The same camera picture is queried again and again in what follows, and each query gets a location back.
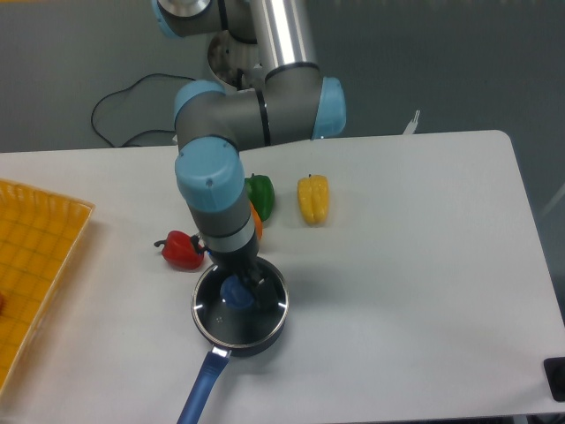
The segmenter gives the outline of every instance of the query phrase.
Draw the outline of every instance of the saucepan handle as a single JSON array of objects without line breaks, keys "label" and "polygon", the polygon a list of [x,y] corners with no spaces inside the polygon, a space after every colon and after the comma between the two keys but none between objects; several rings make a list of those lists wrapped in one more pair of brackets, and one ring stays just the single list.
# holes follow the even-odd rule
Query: saucepan handle
[{"label": "saucepan handle", "polygon": [[229,351],[214,348],[207,353],[177,424],[196,424],[198,422],[215,381],[229,361]]}]

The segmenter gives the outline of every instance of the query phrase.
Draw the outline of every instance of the yellow grid mat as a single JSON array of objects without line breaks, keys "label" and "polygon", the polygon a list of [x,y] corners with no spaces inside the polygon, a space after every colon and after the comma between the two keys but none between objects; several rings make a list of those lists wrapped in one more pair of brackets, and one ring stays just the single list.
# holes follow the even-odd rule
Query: yellow grid mat
[{"label": "yellow grid mat", "polygon": [[94,205],[0,179],[0,392]]}]

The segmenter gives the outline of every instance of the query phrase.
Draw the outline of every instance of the gray floor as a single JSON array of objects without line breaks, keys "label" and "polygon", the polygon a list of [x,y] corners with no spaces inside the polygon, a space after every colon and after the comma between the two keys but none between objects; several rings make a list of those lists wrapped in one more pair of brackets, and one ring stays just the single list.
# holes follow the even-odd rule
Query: gray floor
[{"label": "gray floor", "polygon": [[[499,129],[511,137],[565,307],[565,201],[541,215],[565,183],[565,3],[309,0],[308,9],[322,71],[345,89],[343,136],[401,133],[421,109],[422,133]],[[3,152],[103,148],[90,114],[104,95],[152,72],[207,76],[208,36],[165,39],[148,2],[0,4],[0,28]],[[120,144],[171,129],[182,84],[154,80],[106,103],[101,131]]]}]

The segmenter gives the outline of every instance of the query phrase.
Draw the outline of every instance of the green bell pepper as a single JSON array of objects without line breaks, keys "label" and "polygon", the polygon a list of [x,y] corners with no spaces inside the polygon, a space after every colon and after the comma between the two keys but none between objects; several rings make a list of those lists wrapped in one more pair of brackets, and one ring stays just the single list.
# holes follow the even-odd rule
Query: green bell pepper
[{"label": "green bell pepper", "polygon": [[251,174],[250,178],[245,179],[245,190],[260,220],[267,221],[275,205],[275,189],[271,178],[266,175]]}]

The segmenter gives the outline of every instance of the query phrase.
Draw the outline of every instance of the saucepan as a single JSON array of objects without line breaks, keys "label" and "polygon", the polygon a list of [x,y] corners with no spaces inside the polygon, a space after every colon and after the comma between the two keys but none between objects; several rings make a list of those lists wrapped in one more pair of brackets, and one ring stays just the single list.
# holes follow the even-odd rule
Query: saucepan
[{"label": "saucepan", "polygon": [[277,302],[258,307],[251,294],[228,271],[214,265],[200,277],[192,295],[192,318],[211,344],[177,424],[196,424],[215,381],[230,356],[263,352],[281,335],[288,314],[289,294],[283,275],[270,262],[257,258],[264,278],[273,282]]}]

